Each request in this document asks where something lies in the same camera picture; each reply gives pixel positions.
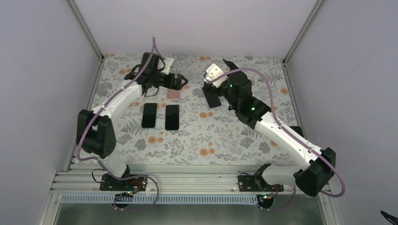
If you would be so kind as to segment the clear phone case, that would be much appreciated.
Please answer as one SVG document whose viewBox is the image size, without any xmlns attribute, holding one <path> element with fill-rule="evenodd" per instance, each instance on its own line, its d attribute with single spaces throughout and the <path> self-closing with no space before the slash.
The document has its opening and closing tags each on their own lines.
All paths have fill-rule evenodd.
<svg viewBox="0 0 398 225">
<path fill-rule="evenodd" d="M 158 103 L 160 98 L 159 98 L 159 89 L 154 89 L 154 90 L 148 90 L 148 92 L 146 92 L 144 94 L 144 102 L 145 103 Z"/>
</svg>

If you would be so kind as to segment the black phone from pink case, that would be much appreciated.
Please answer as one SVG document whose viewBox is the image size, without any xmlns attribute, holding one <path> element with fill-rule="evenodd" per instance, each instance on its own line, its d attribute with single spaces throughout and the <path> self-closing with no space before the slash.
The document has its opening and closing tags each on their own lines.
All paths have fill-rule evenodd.
<svg viewBox="0 0 398 225">
<path fill-rule="evenodd" d="M 179 129 L 179 105 L 166 106 L 165 129 L 167 131 L 175 131 Z"/>
</svg>

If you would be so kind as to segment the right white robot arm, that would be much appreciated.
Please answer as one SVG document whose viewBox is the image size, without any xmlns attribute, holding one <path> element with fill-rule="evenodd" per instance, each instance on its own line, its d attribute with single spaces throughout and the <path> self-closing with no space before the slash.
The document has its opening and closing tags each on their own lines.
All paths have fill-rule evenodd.
<svg viewBox="0 0 398 225">
<path fill-rule="evenodd" d="M 253 191 L 266 191 L 273 185 L 296 186 L 308 196 L 317 196 L 335 175 L 336 153 L 331 148 L 309 142 L 303 135 L 279 119 L 270 106 L 253 96 L 252 82 L 233 62 L 225 60 L 230 68 L 225 73 L 212 64 L 204 74 L 204 89 L 224 97 L 243 124 L 265 135 L 287 151 L 295 161 L 293 166 L 262 165 L 254 174 Z"/>
</svg>

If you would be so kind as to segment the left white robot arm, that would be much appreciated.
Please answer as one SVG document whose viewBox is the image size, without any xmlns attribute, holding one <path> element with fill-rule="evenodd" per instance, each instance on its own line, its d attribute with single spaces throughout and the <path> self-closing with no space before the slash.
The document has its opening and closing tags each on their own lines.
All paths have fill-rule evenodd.
<svg viewBox="0 0 398 225">
<path fill-rule="evenodd" d="M 174 60 L 146 52 L 141 63 L 124 78 L 121 86 L 99 106 L 83 109 L 77 116 L 76 152 L 79 161 L 95 159 L 112 176 L 112 184 L 119 190 L 130 185 L 128 166 L 114 152 L 116 136 L 113 121 L 120 118 L 130 103 L 144 96 L 150 88 L 164 87 L 181 90 L 188 79 L 171 73 Z"/>
</svg>

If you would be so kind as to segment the floral table mat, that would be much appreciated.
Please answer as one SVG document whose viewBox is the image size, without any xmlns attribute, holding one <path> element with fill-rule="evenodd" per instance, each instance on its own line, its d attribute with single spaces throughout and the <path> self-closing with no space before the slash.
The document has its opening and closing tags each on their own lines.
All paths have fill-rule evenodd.
<svg viewBox="0 0 398 225">
<path fill-rule="evenodd" d="M 141 97 L 113 121 L 115 152 L 128 164 L 159 165 L 293 165 L 290 155 L 274 141 L 241 123 L 228 103 L 210 109 L 202 92 L 203 74 L 213 63 L 223 71 L 228 67 L 222 59 L 234 62 L 240 68 L 253 68 L 262 72 L 270 82 L 269 92 L 265 83 L 255 73 L 247 73 L 252 82 L 253 95 L 269 104 L 273 96 L 274 110 L 286 124 L 297 124 L 283 65 L 276 57 L 251 56 L 198 56 L 172 55 L 171 71 L 180 72 L 188 84 L 180 91 L 178 100 L 166 98 L 167 90 L 159 89 L 156 124 L 154 128 L 142 128 L 145 102 Z M 179 129 L 165 129 L 167 105 L 179 105 Z"/>
</svg>

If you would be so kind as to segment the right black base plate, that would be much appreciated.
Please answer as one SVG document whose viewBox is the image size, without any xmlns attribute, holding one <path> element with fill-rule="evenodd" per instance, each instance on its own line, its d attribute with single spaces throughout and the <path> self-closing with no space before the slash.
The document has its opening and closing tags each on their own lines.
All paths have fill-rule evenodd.
<svg viewBox="0 0 398 225">
<path fill-rule="evenodd" d="M 283 185 L 270 185 L 261 177 L 241 173 L 238 177 L 238 187 L 240 192 L 283 192 Z"/>
</svg>

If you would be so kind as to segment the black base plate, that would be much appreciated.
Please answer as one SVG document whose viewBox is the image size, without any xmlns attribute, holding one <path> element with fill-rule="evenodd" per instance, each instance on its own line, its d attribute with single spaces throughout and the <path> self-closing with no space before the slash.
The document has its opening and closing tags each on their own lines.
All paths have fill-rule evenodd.
<svg viewBox="0 0 398 225">
<path fill-rule="evenodd" d="M 136 192 L 145 191 L 147 178 L 138 177 L 129 180 L 118 180 L 108 174 L 102 176 L 100 182 L 100 191 L 122 191 L 122 192 Z"/>
<path fill-rule="evenodd" d="M 240 192 L 283 192 L 283 185 L 270 185 L 261 177 L 241 173 L 238 177 L 238 187 Z"/>
</svg>

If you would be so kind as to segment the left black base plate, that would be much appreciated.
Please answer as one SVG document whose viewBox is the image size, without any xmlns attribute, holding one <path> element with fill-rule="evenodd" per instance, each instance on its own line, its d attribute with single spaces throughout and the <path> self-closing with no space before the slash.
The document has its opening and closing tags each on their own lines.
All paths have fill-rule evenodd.
<svg viewBox="0 0 398 225">
<path fill-rule="evenodd" d="M 136 192 L 145 191 L 147 178 L 138 177 L 129 180 L 118 180 L 108 174 L 102 176 L 100 182 L 100 191 L 122 191 L 122 192 Z"/>
</svg>

